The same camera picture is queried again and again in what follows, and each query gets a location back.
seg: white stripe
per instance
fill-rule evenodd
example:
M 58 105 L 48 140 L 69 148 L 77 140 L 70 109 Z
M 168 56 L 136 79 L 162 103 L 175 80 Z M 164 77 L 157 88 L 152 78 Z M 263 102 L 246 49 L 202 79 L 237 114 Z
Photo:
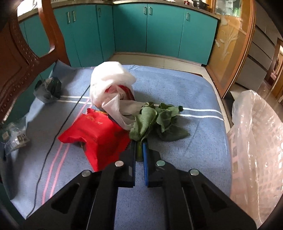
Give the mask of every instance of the white stripe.
M 198 112 L 217 112 L 222 115 L 221 112 L 215 109 L 195 109 L 195 108 L 183 108 L 183 110 L 190 110 L 190 111 L 198 111 Z
M 85 99 L 89 99 L 89 97 L 85 97 L 85 96 L 64 96 L 62 95 L 61 97 L 64 97 L 64 98 L 85 98 Z
M 218 116 L 196 116 L 196 115 L 191 115 L 191 114 L 177 114 L 178 116 L 181 117 L 196 117 L 196 118 L 217 118 L 219 120 L 224 121 L 222 118 L 218 117 Z
M 80 98 L 77 96 L 61 96 L 61 97 L 70 97 L 70 98 Z M 65 101 L 65 100 L 58 100 L 59 102 L 70 102 L 70 103 L 77 103 L 77 101 Z M 217 112 L 220 113 L 219 111 L 215 110 L 215 109 L 193 109 L 193 108 L 183 108 L 184 110 L 190 110 L 190 111 L 199 111 L 199 112 Z M 222 121 L 224 121 L 222 118 L 217 117 L 217 116 L 196 116 L 196 115 L 190 115 L 190 114 L 177 114 L 181 117 L 196 117 L 196 118 L 218 118 Z
M 65 101 L 65 100 L 58 100 L 59 102 L 69 102 L 69 103 L 79 103 L 79 104 L 85 104 L 85 102 L 82 102 L 82 101 Z M 217 118 L 219 120 L 222 120 L 224 121 L 222 118 L 220 117 L 217 117 L 217 116 L 209 116 L 209 115 L 206 115 L 206 116 L 196 116 L 196 115 L 191 115 L 191 114 L 177 114 L 178 116 L 181 116 L 181 117 L 195 117 L 195 118 Z
M 70 103 L 85 104 L 85 102 L 83 102 L 83 101 L 79 101 L 79 102 L 77 102 L 77 101 L 65 101 L 65 100 L 57 100 L 57 101 L 59 101 L 59 102 L 70 102 Z

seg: metal screw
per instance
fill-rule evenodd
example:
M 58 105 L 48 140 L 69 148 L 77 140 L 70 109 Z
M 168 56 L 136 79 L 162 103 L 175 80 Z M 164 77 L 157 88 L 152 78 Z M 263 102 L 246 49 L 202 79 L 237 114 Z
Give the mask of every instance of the metal screw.
M 157 166 L 164 166 L 165 165 L 165 161 L 159 160 L 159 161 L 156 162 L 156 165 Z
M 82 171 L 82 176 L 83 176 L 83 177 L 90 176 L 90 174 L 91 174 L 91 171 L 89 171 L 89 170 L 84 170 L 84 171 Z
M 124 162 L 123 161 L 116 161 L 115 162 L 115 166 L 116 167 L 122 167 L 124 165 Z
M 190 174 L 192 175 L 192 176 L 197 176 L 197 175 L 199 175 L 199 171 L 197 170 L 197 169 L 191 169 L 190 170 Z

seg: clear plastic bag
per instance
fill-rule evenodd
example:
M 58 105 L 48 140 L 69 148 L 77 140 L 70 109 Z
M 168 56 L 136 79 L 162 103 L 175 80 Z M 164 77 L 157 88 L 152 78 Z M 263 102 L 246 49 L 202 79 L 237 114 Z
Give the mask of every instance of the clear plastic bag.
M 233 104 L 234 126 L 228 133 L 232 158 L 230 198 L 259 227 L 277 205 L 283 186 L 283 124 L 252 90 Z
M 1 130 L 1 136 L 6 155 L 18 148 L 26 146 L 29 139 L 26 136 L 25 117 L 16 122 L 9 123 Z
M 129 115 L 138 114 L 145 104 L 129 97 L 129 94 L 134 96 L 132 85 L 135 82 L 135 77 L 116 61 L 100 64 L 91 74 L 92 104 L 106 111 L 125 130 L 133 127 L 134 117 Z

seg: pink stripe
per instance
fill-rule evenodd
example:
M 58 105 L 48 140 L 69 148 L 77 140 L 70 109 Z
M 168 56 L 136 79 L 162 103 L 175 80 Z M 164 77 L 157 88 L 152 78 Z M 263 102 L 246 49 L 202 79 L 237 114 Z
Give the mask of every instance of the pink stripe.
M 53 192 L 54 192 L 54 189 L 55 189 L 55 186 L 56 186 L 56 182 L 57 182 L 57 179 L 58 179 L 58 176 L 59 176 L 59 172 L 60 172 L 61 166 L 62 166 L 62 164 L 63 164 L 63 162 L 65 160 L 67 152 L 69 151 L 69 147 L 70 147 L 70 144 L 67 144 L 67 148 L 65 149 L 65 152 L 64 152 L 64 154 L 62 156 L 62 159 L 60 160 L 59 166 L 58 166 L 56 174 L 55 174 L 55 178 L 54 178 L 54 182 L 53 182 L 53 185 L 52 185 L 52 188 L 51 188 L 51 192 L 50 192 L 49 198 L 51 198 L 53 196 Z
M 55 157 L 54 157 L 54 159 L 53 159 L 53 161 L 51 163 L 51 166 L 49 168 L 48 177 L 47 177 L 47 180 L 46 180 L 46 183 L 45 183 L 45 187 L 44 187 L 44 190 L 43 190 L 43 195 L 42 195 L 42 202 L 41 202 L 42 205 L 44 205 L 44 203 L 45 203 L 45 194 L 46 194 L 46 191 L 47 191 L 47 188 L 48 188 L 48 183 L 49 183 L 49 180 L 50 180 L 50 177 L 51 177 L 51 172 L 52 172 L 53 166 L 55 164 L 55 161 L 56 161 L 57 157 L 59 156 L 59 153 L 61 151 L 62 146 L 63 146 L 63 143 L 61 142 L 61 144 L 60 144 L 60 146 L 58 148 L 58 151 L 57 151 L 57 153 L 56 153 L 56 155 L 55 155 Z
M 78 112 L 78 114 L 77 114 L 75 120 L 77 120 L 78 117 L 81 115 L 81 113 L 83 112 L 83 110 L 84 110 L 84 108 L 86 107 L 86 105 L 87 105 L 87 103 L 89 102 L 89 100 L 90 100 L 90 98 L 87 99 L 87 101 L 85 102 L 85 104 L 83 105 L 83 107 L 80 109 L 80 111 Z M 49 168 L 48 177 L 47 177 L 47 180 L 46 180 L 46 183 L 45 183 L 45 187 L 44 187 L 44 190 L 43 190 L 43 194 L 42 194 L 42 205 L 45 203 L 45 195 L 46 195 L 46 191 L 47 191 L 47 189 L 48 189 L 48 184 L 49 184 L 49 181 L 50 181 L 50 177 L 51 177 L 51 173 L 52 173 L 52 170 L 53 170 L 53 166 L 54 166 L 54 164 L 55 164 L 55 162 L 56 162 L 56 160 L 57 160 L 57 158 L 58 158 L 58 156 L 59 156 L 59 154 L 60 154 L 60 151 L 61 151 L 62 146 L 63 146 L 63 143 L 61 142 L 61 144 L 60 144 L 60 146 L 59 146 L 59 148 L 58 148 L 58 150 L 57 150 L 57 153 L 56 153 L 56 155 L 55 155 L 55 157 L 54 157 L 54 159 L 53 159 L 53 161 L 52 161 L 52 163 L 51 163 L 51 166 L 50 166 L 50 168 Z

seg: vegetable stem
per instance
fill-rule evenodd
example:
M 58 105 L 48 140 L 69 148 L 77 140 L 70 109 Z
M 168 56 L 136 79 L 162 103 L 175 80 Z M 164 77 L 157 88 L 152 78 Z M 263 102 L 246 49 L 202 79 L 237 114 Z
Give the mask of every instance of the vegetable stem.
M 142 143 L 141 141 L 137 141 L 136 143 L 136 161 L 143 161 L 143 154 L 142 154 Z

